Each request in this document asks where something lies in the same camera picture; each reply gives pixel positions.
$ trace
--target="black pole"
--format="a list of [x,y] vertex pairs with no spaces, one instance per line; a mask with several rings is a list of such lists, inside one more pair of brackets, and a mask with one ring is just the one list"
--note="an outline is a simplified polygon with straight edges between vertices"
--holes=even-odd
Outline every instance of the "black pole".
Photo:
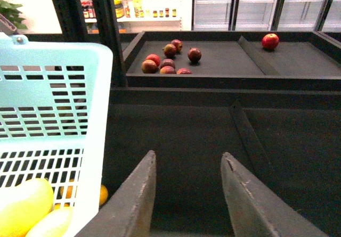
[[276,31],[278,29],[278,24],[281,18],[284,1],[285,0],[277,0],[276,2],[275,13],[274,13],[272,24],[271,24],[271,30],[273,31]]
[[80,0],[52,0],[65,42],[87,42]]
[[195,7],[196,0],[192,0],[192,25],[191,25],[191,30],[194,30],[194,7]]
[[111,74],[113,85],[126,86],[126,69],[124,67],[114,2],[113,0],[92,0],[92,2],[96,12],[101,43],[109,47],[113,52]]
[[321,10],[319,13],[319,16],[316,20],[316,24],[314,27],[315,31],[321,31],[324,25],[324,22],[326,21],[326,18],[328,16],[329,9],[331,7],[333,0],[323,0]]
[[232,0],[230,19],[229,19],[229,30],[236,29],[237,15],[238,15],[239,0]]

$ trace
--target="orange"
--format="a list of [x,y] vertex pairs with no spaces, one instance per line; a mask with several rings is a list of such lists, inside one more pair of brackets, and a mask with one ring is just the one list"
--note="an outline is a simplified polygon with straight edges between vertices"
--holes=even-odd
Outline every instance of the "orange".
[[108,189],[104,185],[101,185],[100,206],[107,201],[108,195]]
[[[53,210],[60,209],[60,208],[61,208],[60,206],[61,206],[60,203],[56,203],[56,204],[54,205]],[[64,203],[64,207],[70,207],[70,205],[69,205],[68,203]]]
[[[72,188],[73,188],[73,186],[68,186],[68,189],[66,190],[66,198],[67,198],[67,199],[70,199],[71,196],[72,196]],[[61,196],[63,196],[63,193],[64,193],[64,186],[62,186],[62,187],[60,188],[59,193],[60,193]]]

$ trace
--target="tray divider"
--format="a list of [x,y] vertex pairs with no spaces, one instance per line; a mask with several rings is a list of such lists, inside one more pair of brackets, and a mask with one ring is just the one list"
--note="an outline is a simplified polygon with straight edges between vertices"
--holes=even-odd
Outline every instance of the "tray divider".
[[268,63],[256,49],[246,40],[243,36],[240,36],[238,40],[240,47],[247,53],[247,55],[256,63],[258,68],[269,76],[279,76],[280,74]]
[[131,43],[128,45],[128,47],[123,51],[125,73],[128,71],[129,67],[135,60],[136,56],[138,55],[144,43],[145,43],[145,31],[137,34],[135,38],[131,41]]
[[251,161],[254,174],[259,179],[273,179],[274,168],[238,100],[231,105],[230,114]]

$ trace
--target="shopping basket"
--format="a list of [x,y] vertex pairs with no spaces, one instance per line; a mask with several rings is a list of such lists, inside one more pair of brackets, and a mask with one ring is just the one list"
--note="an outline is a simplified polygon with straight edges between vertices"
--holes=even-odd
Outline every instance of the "shopping basket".
[[99,209],[111,66],[100,44],[0,33],[0,188],[47,178],[55,203],[74,206],[66,236]]

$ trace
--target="yellow fruit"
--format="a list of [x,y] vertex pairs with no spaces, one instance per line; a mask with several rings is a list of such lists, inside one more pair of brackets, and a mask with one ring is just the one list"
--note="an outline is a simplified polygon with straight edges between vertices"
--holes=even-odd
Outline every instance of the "yellow fruit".
[[24,237],[52,206],[53,189],[44,178],[0,189],[0,237]]
[[100,194],[100,205],[103,205],[108,199],[108,189],[101,185],[101,194]]
[[[61,206],[60,203],[56,203],[53,207],[53,210],[60,209],[61,208],[60,206]],[[64,207],[70,207],[70,205],[68,203],[64,203]]]
[[[72,196],[72,189],[73,189],[73,186],[68,186],[68,189],[66,190],[66,198],[67,199],[70,199],[71,196]],[[64,186],[62,186],[60,188],[60,191],[59,191],[60,195],[63,196],[63,193],[64,193]]]
[[63,207],[50,212],[26,237],[62,237],[71,223],[72,211],[73,207]]

